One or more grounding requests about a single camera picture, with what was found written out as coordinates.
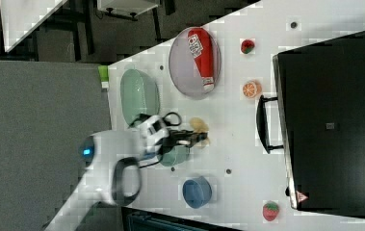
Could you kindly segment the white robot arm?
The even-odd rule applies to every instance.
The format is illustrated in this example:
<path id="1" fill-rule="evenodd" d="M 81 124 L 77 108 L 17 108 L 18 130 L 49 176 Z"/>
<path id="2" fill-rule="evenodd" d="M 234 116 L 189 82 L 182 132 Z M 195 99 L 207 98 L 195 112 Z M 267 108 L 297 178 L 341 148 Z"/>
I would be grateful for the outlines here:
<path id="1" fill-rule="evenodd" d="M 139 114 L 124 131 L 108 130 L 90 135 L 81 154 L 87 160 L 78 196 L 126 206 L 142 188 L 143 161 L 161 159 L 177 146 L 191 148 L 207 143 L 209 127 L 200 118 L 189 121 L 189 130 L 179 130 L 167 115 Z"/>

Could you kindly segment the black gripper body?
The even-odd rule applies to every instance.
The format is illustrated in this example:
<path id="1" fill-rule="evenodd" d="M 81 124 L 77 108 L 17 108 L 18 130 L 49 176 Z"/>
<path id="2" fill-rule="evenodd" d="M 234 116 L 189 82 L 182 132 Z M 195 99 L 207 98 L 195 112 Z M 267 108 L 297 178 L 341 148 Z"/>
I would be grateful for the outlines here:
<path id="1" fill-rule="evenodd" d="M 185 145 L 186 132 L 178 130 L 169 130 L 169 135 L 163 139 L 162 153 L 166 154 L 170 152 L 176 145 Z"/>

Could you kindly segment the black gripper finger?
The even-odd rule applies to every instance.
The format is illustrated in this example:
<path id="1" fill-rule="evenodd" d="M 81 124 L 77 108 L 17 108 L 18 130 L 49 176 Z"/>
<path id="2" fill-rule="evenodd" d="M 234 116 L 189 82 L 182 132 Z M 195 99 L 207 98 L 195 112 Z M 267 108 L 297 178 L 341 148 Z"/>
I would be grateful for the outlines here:
<path id="1" fill-rule="evenodd" d="M 191 140 L 191 141 L 183 141 L 183 145 L 186 146 L 195 146 L 195 145 L 199 145 L 199 146 L 205 146 L 208 144 L 208 139 L 205 140 Z"/>
<path id="2" fill-rule="evenodd" d="M 206 132 L 195 132 L 195 131 L 190 131 L 190 130 L 186 130 L 185 131 L 187 139 L 207 139 L 208 134 Z"/>

